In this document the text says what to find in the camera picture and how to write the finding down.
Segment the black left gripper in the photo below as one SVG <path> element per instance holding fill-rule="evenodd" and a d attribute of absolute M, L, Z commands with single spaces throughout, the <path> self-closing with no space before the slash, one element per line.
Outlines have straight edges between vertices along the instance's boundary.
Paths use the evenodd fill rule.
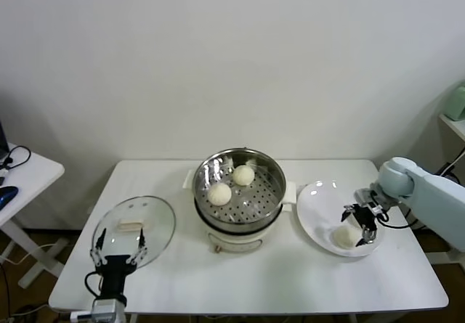
<path fill-rule="evenodd" d="M 130 255 L 107 255 L 106 263 L 102 263 L 101 250 L 105 241 L 106 228 L 103 229 L 90 250 L 90 256 L 97 267 L 97 273 L 102 277 L 99 299 L 126 300 L 124 285 L 126 277 L 132 273 L 132 265 L 139 265 L 147 255 L 147 246 L 143 228 L 137 237 L 138 246 Z"/>

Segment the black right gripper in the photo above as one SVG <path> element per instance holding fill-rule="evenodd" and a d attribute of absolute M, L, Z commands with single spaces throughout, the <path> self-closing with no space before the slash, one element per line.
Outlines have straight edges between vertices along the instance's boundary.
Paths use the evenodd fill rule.
<path fill-rule="evenodd" d="M 362 237 L 356 243 L 356 247 L 369 245 L 374 243 L 377 235 L 376 217 L 370 208 L 362 207 L 359 204 L 351 204 L 344 206 L 344 212 L 341 216 L 341 222 L 344 222 L 354 214 L 355 220 L 362 228 Z"/>

